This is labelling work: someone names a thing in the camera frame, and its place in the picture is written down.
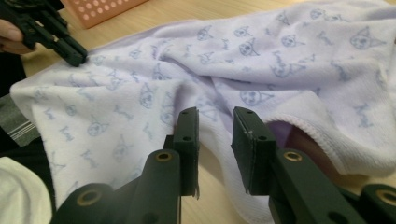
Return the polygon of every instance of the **white cloth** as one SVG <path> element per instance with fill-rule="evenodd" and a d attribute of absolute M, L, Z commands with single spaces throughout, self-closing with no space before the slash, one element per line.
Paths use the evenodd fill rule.
<path fill-rule="evenodd" d="M 233 108 L 303 129 L 341 174 L 392 173 L 395 24 L 396 7 L 374 0 L 180 21 L 92 50 L 79 68 L 57 63 L 11 94 L 43 136 L 58 205 L 82 185 L 140 175 L 178 112 L 197 106 L 233 204 L 250 223 L 270 222 L 267 198 L 241 183 Z"/>
<path fill-rule="evenodd" d="M 0 223 L 50 223 L 50 196 L 41 179 L 14 160 L 0 158 Z"/>

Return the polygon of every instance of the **cloth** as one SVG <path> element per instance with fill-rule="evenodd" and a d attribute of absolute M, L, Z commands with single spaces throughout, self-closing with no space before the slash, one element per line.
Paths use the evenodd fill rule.
<path fill-rule="evenodd" d="M 0 223 L 50 222 L 50 196 L 37 175 L 3 157 L 0 158 L 0 180 Z"/>
<path fill-rule="evenodd" d="M 50 165 L 47 160 L 47 154 L 44 150 L 44 145 L 41 141 L 41 138 L 34 139 L 24 147 L 16 147 L 10 148 L 9 150 L 4 150 L 3 152 L 0 152 L 0 158 L 10 158 L 18 163 L 21 167 L 24 167 L 25 170 L 28 170 L 30 173 L 34 173 L 35 176 L 38 176 L 39 180 L 42 181 L 42 183 L 44 183 L 45 187 L 47 188 L 47 195 L 50 199 L 52 212 L 56 211 L 55 190 L 52 184 Z"/>
<path fill-rule="evenodd" d="M 245 194 L 230 147 L 234 107 L 272 124 L 280 145 L 291 125 L 304 130 L 341 174 L 392 173 L 394 24 L 396 7 L 374 0 L 179 21 L 94 49 L 79 68 L 57 63 L 11 96 L 42 134 L 58 206 L 85 184 L 139 176 L 178 112 L 196 106 L 233 205 L 266 223 L 267 197 Z"/>

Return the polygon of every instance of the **plastic basket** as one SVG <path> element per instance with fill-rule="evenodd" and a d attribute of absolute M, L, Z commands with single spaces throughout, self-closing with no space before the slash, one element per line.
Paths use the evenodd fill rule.
<path fill-rule="evenodd" d="M 148 0 L 61 0 L 86 29 Z"/>

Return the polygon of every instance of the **table surface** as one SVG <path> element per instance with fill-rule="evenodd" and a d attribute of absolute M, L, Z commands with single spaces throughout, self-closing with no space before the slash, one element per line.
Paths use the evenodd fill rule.
<path fill-rule="evenodd" d="M 142 32 L 170 21 L 229 18 L 255 11 L 286 7 L 303 1 L 149 0 L 88 30 L 83 29 L 67 10 L 61 10 L 61 14 L 69 22 L 71 35 L 86 49 L 94 49 L 123 36 Z M 388 0 L 388 2 L 396 5 L 396 0 Z M 23 55 L 22 60 L 27 76 L 31 76 L 61 59 L 52 50 L 37 46 L 37 51 Z M 199 169 L 201 198 L 198 201 L 193 198 L 183 198 L 182 223 L 246 223 L 234 210 L 227 197 L 222 183 L 219 162 L 204 147 L 200 152 Z M 396 187 L 396 174 L 386 178 L 338 175 L 333 176 L 332 181 L 341 187 L 359 193 L 361 187 L 368 183 L 384 183 Z"/>

